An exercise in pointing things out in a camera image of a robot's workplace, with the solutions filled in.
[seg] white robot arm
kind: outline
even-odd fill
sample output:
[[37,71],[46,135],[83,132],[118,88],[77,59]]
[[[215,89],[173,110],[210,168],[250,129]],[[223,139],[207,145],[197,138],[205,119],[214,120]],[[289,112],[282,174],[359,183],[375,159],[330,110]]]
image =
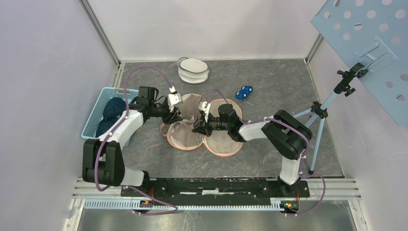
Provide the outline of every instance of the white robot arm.
[[181,121],[180,112],[176,104],[182,102],[181,96],[174,89],[163,103],[156,103],[154,93],[157,89],[140,87],[139,95],[134,99],[136,103],[129,104],[129,111],[124,111],[118,121],[107,132],[96,139],[88,139],[84,143],[82,178],[87,182],[95,182],[94,171],[97,152],[106,140],[102,153],[105,161],[99,161],[98,181],[100,184],[119,186],[141,186],[147,172],[125,167],[122,158],[122,148],[132,134],[140,128],[150,117],[161,117],[163,122],[171,124]]
[[[278,180],[287,186],[288,191],[299,179],[299,165],[302,153],[306,148],[304,138],[312,138],[312,132],[296,120],[289,113],[279,110],[274,116],[265,118],[257,123],[242,121],[230,104],[223,104],[218,108],[219,117],[213,117],[208,110],[201,111],[201,119],[194,124],[193,131],[210,136],[213,130],[227,130],[229,136],[237,142],[246,142],[254,139],[267,138],[282,155],[282,169]],[[274,119],[281,123],[267,121]],[[285,124],[297,130],[285,132]]]

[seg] dark blue cloth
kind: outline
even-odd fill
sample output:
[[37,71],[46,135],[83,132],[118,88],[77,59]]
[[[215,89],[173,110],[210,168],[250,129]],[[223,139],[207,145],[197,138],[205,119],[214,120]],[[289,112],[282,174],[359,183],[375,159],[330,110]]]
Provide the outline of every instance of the dark blue cloth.
[[103,118],[118,117],[126,110],[126,103],[121,98],[111,98],[103,110]]
[[111,98],[103,109],[103,119],[96,129],[96,137],[107,132],[126,110],[126,103],[121,98]]

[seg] blue perforated panel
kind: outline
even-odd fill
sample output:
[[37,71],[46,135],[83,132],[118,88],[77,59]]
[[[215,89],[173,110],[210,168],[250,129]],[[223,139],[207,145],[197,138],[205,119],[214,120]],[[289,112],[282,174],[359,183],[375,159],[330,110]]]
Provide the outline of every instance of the blue perforated panel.
[[328,0],[312,19],[350,68],[368,66],[360,81],[399,126],[408,126],[407,11],[408,0]]

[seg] white collapsible basket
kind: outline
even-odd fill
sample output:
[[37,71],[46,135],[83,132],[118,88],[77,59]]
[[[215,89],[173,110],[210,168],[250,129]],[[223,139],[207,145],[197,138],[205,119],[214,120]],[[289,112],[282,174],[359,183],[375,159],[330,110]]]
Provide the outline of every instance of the white collapsible basket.
[[177,66],[181,80],[192,84],[206,81],[208,72],[210,72],[207,64],[203,61],[187,57],[181,57],[177,61]]

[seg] white wall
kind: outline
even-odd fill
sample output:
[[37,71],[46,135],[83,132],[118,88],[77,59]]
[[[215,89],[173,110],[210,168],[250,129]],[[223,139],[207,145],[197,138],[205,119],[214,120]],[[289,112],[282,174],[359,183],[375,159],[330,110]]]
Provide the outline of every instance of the white wall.
[[326,0],[89,0],[122,60],[304,58]]
[[[324,41],[311,63],[320,98],[341,80],[345,63]],[[328,108],[329,127],[348,177],[355,178],[373,231],[406,230],[408,127],[398,127],[358,81]]]
[[61,230],[115,65],[77,0],[0,4],[0,230]]

